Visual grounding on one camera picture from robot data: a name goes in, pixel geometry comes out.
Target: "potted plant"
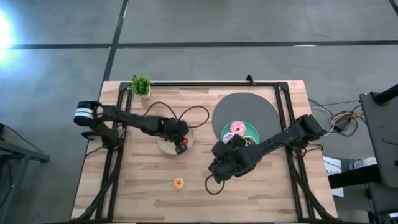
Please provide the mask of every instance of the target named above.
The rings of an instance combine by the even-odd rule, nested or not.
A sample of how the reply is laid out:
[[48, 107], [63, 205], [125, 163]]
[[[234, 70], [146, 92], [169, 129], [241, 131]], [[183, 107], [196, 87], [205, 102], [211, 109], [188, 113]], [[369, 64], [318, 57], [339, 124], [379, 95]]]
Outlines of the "potted plant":
[[138, 78], [136, 75], [133, 75], [130, 90], [134, 94], [141, 96], [142, 99], [149, 99], [151, 83], [152, 82], [147, 75], [141, 75]]

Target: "wooden table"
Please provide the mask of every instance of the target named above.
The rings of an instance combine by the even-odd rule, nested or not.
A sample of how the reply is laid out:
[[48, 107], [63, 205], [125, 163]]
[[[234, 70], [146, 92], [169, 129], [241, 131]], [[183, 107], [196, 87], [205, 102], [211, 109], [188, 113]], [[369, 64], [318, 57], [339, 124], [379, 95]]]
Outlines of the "wooden table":
[[[310, 114], [310, 105], [301, 80], [288, 81], [290, 96], [296, 118]], [[105, 82], [100, 102], [116, 104], [120, 82]], [[255, 93], [277, 108], [275, 91], [269, 87], [155, 87], [149, 101], [134, 96], [131, 112], [143, 114], [149, 105], [163, 101], [170, 105], [177, 116], [190, 106], [202, 105], [212, 114], [217, 102], [235, 92]], [[149, 114], [172, 116], [162, 105], [156, 105]], [[200, 124], [206, 114], [194, 109], [184, 115], [191, 125]], [[285, 150], [280, 148], [258, 163], [256, 169], [240, 178], [233, 177], [225, 184], [224, 191], [210, 195], [205, 190], [207, 170], [214, 156], [211, 149], [217, 141], [208, 122], [195, 128], [195, 143], [179, 156], [170, 156], [157, 147], [157, 137], [128, 128], [118, 196], [115, 222], [276, 222], [296, 221]], [[92, 141], [88, 152], [101, 146], [101, 141]], [[91, 203], [101, 185], [106, 150], [92, 153], [85, 159], [80, 184], [76, 195], [72, 218], [78, 217]], [[326, 170], [320, 151], [311, 151], [305, 156], [310, 188], [320, 203], [337, 217]], [[183, 189], [173, 186], [175, 178], [184, 180]], [[217, 191], [221, 185], [209, 181], [209, 189]], [[304, 214], [307, 214], [305, 199], [300, 194]]]

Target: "gray floor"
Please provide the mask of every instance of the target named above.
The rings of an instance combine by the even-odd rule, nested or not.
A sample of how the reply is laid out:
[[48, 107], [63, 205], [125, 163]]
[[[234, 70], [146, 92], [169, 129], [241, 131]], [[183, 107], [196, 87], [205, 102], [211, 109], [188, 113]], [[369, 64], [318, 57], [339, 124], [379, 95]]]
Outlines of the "gray floor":
[[[122, 0], [0, 1], [0, 46], [111, 43]], [[130, 0], [119, 42], [398, 40], [388, 0]], [[0, 50], [0, 122], [51, 155], [31, 162], [6, 223], [68, 220], [87, 142], [73, 112], [96, 100], [109, 49]], [[118, 49], [110, 80], [305, 80], [320, 103], [357, 100], [398, 82], [398, 46]], [[337, 113], [356, 103], [330, 106]], [[328, 114], [313, 110], [326, 128]], [[371, 156], [359, 123], [322, 139], [324, 155]], [[363, 214], [339, 210], [363, 220]]]

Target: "orange ring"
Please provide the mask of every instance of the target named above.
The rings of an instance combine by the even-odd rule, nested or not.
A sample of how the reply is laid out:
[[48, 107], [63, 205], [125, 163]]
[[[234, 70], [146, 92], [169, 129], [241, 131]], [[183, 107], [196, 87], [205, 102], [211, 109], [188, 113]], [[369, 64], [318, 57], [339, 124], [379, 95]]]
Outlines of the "orange ring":
[[173, 184], [176, 189], [181, 189], [182, 186], [184, 186], [184, 181], [180, 178], [176, 178], [176, 179], [174, 179]]

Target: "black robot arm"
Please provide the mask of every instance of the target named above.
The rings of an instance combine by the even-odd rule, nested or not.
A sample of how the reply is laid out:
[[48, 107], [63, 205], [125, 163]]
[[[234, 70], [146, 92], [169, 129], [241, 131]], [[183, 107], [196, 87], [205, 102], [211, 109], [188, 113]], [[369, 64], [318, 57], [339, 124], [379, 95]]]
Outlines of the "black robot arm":
[[143, 133], [158, 136], [173, 142], [177, 154], [187, 150], [184, 145], [184, 135], [188, 133], [188, 125], [185, 121], [162, 116], [140, 116], [115, 108], [114, 106], [102, 105], [97, 101], [81, 101], [75, 112], [73, 120], [79, 126], [89, 127], [93, 132], [82, 133], [88, 139], [92, 136], [100, 136], [103, 144], [113, 149], [119, 146], [119, 131], [108, 128], [104, 122], [114, 121], [127, 126], [139, 128]]
[[252, 171], [263, 156], [279, 147], [305, 148], [310, 141], [319, 139], [325, 133], [312, 115], [303, 115], [289, 128], [258, 145], [246, 146], [246, 141], [236, 134], [227, 144], [218, 141], [213, 146], [211, 151], [215, 158], [208, 170], [217, 183], [232, 176], [241, 177]]

